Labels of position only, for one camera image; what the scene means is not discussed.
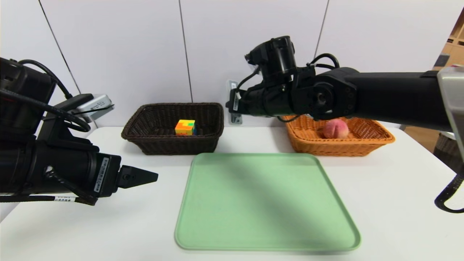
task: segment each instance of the green tray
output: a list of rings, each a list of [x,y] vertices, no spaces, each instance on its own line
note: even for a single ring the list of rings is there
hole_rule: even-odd
[[[190,250],[348,251],[361,236],[308,154],[195,157],[175,240]]]

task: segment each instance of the pink peach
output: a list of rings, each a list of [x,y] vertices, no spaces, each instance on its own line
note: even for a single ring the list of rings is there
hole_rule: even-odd
[[[324,126],[324,136],[327,139],[345,139],[348,137],[348,125],[340,119],[329,120]]]

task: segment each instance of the rubik's cube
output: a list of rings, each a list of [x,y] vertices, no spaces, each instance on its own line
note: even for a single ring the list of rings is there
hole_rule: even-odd
[[[197,130],[195,129],[194,120],[179,120],[175,127],[176,135],[196,135]]]

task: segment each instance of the table surface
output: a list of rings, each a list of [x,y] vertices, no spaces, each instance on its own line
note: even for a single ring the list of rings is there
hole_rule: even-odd
[[[146,156],[121,139],[121,127],[89,139],[122,164],[160,174],[155,183],[119,189],[95,207],[66,202],[21,203],[0,224],[2,261],[145,260],[462,260],[462,215],[436,208],[454,177],[446,165],[399,129],[396,142],[366,157],[318,157],[361,236],[346,254],[187,251],[174,228],[193,156]],[[216,152],[293,152],[284,128],[225,128]]]

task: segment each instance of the brown wicker basket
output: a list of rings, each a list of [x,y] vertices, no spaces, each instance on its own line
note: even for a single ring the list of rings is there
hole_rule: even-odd
[[[289,120],[294,116],[285,116]],[[380,123],[361,118],[341,118],[347,123],[346,139],[324,138],[322,129],[327,121],[315,121],[307,116],[286,123],[288,135],[296,152],[322,156],[365,156],[381,146],[392,143],[395,137]]]
[[[195,120],[197,135],[176,136],[179,120]],[[219,103],[161,103],[140,107],[121,136],[147,155],[197,155],[214,152],[224,130]]]

